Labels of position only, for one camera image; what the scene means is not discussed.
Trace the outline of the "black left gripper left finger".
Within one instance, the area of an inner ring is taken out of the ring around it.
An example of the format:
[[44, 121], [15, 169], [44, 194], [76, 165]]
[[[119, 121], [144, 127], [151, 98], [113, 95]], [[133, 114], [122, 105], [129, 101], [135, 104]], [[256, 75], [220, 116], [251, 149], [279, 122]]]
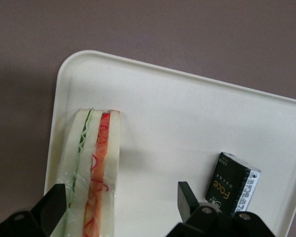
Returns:
[[55, 184], [31, 209], [41, 230], [54, 230], [67, 210], [64, 184]]

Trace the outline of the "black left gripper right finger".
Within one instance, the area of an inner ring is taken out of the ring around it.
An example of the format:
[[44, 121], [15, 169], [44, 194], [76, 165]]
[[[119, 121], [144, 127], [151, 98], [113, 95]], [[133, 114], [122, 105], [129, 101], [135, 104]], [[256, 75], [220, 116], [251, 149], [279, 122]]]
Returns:
[[186, 181], [178, 182], [177, 206], [183, 222], [199, 207], [199, 202]]

